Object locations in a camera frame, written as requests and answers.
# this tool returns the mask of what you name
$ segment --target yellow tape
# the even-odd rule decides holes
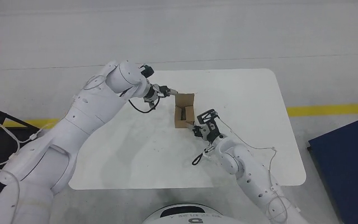
[[[346,104],[346,105],[323,105],[323,106],[293,106],[286,108],[287,114],[292,116],[324,116],[324,115],[347,115],[347,114],[358,114],[358,104]],[[36,126],[43,127],[47,124],[50,124],[46,127],[52,128],[59,121],[57,118],[52,119],[34,119],[34,120],[25,120],[25,122]],[[13,122],[11,120],[6,120],[4,122],[5,127],[23,127],[23,125]]]
[[[56,125],[56,123],[59,121],[58,118],[52,118],[52,119],[34,119],[34,120],[25,120],[25,122],[35,126],[35,127],[38,127],[38,128],[41,128],[47,124],[50,124],[48,126],[45,127],[45,129],[48,129],[48,128],[52,128],[53,126]],[[4,126],[5,127],[23,127],[22,124],[19,124],[17,122],[13,122],[12,120],[5,120],[4,122]]]
[[[358,114],[358,104],[294,106],[287,109],[289,116],[324,116]]]

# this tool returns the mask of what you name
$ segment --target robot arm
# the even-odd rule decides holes
[[[149,66],[138,68],[128,61],[108,63],[88,80],[54,128],[13,154],[3,168],[7,172],[0,172],[0,182],[7,185],[0,194],[2,223],[48,223],[53,196],[70,181],[86,139],[130,98],[143,97],[152,108],[154,100],[176,93],[166,86],[150,84],[147,78],[153,73]],[[18,206],[16,182],[8,172],[20,182]]]
[[[211,109],[197,116],[201,126],[194,125],[194,135],[209,141],[226,172],[236,176],[246,196],[264,213],[272,224],[308,224],[298,210],[285,198],[281,186],[264,165],[259,164],[243,144],[221,134],[215,122],[218,113]]]

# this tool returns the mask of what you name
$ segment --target gray floor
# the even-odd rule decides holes
[[[352,0],[0,0],[0,110],[60,118],[84,81],[114,59],[156,70],[268,68],[286,106],[357,103],[357,11]],[[284,191],[310,223],[339,222],[307,141],[357,119],[291,118],[307,180]],[[181,202],[247,223],[261,216],[238,187],[66,188],[51,223],[141,223]]]

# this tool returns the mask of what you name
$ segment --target cardboard box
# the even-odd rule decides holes
[[[175,95],[175,128],[187,128],[186,124],[194,124],[194,94]]]

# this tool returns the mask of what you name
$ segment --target white table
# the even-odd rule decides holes
[[[231,128],[255,147],[275,146],[272,173],[281,185],[300,185],[306,174],[277,80],[268,69],[156,71],[151,83],[195,93],[195,115],[214,108]],[[143,99],[134,99],[147,110]],[[112,121],[89,137],[69,182],[73,189],[206,188],[236,185],[216,162],[192,160],[207,143],[188,129],[174,128],[174,97],[141,114],[126,104]],[[220,131],[232,135],[217,121]],[[266,167],[270,150],[252,150]]]

